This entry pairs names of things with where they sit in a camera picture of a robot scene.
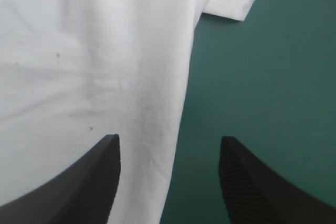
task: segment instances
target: black plastic tip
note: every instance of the black plastic tip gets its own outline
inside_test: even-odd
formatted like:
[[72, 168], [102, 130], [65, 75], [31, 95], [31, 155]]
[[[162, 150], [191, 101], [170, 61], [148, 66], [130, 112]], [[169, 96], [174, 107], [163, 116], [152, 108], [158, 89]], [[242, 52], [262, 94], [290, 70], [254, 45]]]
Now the black plastic tip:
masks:
[[118, 135], [106, 135], [64, 172], [0, 207], [5, 224], [105, 224], [120, 176]]
[[336, 208], [276, 174], [236, 138], [223, 136], [219, 177], [233, 224], [335, 224]]

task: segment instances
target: white fabric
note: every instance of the white fabric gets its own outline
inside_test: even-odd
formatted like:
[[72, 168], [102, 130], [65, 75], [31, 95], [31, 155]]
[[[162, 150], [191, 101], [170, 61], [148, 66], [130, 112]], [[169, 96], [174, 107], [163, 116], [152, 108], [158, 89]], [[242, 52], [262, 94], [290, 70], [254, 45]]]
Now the white fabric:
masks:
[[119, 133], [109, 223], [159, 223], [194, 28], [252, 1], [0, 0], [0, 204]]

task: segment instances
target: ribbed texture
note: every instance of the ribbed texture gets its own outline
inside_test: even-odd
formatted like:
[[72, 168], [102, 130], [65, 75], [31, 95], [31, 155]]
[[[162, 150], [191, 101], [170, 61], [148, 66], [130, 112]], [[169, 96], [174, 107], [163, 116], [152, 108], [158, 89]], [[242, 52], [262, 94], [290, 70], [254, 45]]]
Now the ribbed texture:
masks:
[[220, 184], [232, 224], [283, 224], [225, 141], [220, 154]]
[[116, 143], [110, 143], [73, 204], [55, 224], [107, 223], [120, 175], [119, 147], [111, 145]]

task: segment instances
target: green background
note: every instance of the green background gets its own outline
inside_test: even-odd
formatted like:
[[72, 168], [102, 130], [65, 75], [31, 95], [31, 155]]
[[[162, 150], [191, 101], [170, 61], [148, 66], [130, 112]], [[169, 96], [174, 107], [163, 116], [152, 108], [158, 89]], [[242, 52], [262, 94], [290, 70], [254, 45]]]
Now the green background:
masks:
[[256, 0], [244, 22], [202, 15], [161, 224], [229, 223], [222, 135], [336, 206], [335, 18], [336, 0]]

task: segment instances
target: textured black plastic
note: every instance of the textured black plastic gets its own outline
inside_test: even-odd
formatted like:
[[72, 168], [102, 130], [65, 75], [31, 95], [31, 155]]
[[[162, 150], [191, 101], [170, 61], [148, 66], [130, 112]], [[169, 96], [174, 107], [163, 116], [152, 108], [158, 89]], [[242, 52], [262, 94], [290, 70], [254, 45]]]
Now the textured black plastic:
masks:
[[5, 224], [105, 224], [120, 176], [118, 135], [106, 135], [64, 172], [0, 207]]
[[335, 224], [336, 208], [276, 174], [236, 138], [223, 136], [219, 178], [233, 224]]

